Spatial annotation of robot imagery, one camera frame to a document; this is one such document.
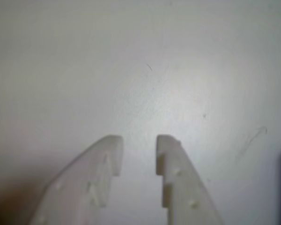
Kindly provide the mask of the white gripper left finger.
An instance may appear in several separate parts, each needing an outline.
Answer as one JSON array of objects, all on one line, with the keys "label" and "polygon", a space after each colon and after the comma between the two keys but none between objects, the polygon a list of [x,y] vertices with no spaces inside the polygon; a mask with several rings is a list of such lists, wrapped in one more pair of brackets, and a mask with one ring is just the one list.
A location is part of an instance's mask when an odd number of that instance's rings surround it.
[{"label": "white gripper left finger", "polygon": [[99,224],[111,180],[120,175],[123,150],[119,135],[103,137],[87,148],[48,183],[29,224]]}]

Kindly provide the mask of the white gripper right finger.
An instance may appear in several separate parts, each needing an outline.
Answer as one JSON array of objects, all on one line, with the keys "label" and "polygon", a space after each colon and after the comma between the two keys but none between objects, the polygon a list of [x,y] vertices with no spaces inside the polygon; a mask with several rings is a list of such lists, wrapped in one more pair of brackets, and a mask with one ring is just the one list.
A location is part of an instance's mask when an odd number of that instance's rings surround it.
[{"label": "white gripper right finger", "polygon": [[162,206],[170,225],[222,225],[224,222],[181,142],[156,139],[156,174],[162,176]]}]

